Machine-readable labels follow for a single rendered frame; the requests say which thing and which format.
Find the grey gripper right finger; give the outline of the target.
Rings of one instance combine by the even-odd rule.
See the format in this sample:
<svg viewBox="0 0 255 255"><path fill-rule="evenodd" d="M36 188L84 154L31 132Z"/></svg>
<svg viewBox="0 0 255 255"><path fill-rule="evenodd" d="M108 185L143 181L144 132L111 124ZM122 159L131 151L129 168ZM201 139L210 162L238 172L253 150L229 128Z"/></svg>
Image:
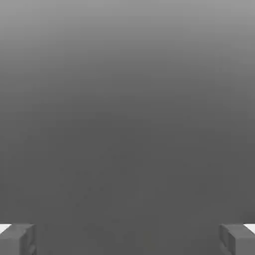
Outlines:
<svg viewBox="0 0 255 255"><path fill-rule="evenodd" d="M255 224L220 224L223 255L255 255Z"/></svg>

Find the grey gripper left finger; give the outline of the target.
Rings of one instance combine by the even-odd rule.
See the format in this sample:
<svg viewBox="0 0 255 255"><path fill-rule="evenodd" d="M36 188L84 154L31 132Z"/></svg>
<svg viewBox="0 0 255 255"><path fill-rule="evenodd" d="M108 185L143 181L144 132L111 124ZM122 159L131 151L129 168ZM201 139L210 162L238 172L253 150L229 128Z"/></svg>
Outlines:
<svg viewBox="0 0 255 255"><path fill-rule="evenodd" d="M37 255L36 225L0 223L0 255Z"/></svg>

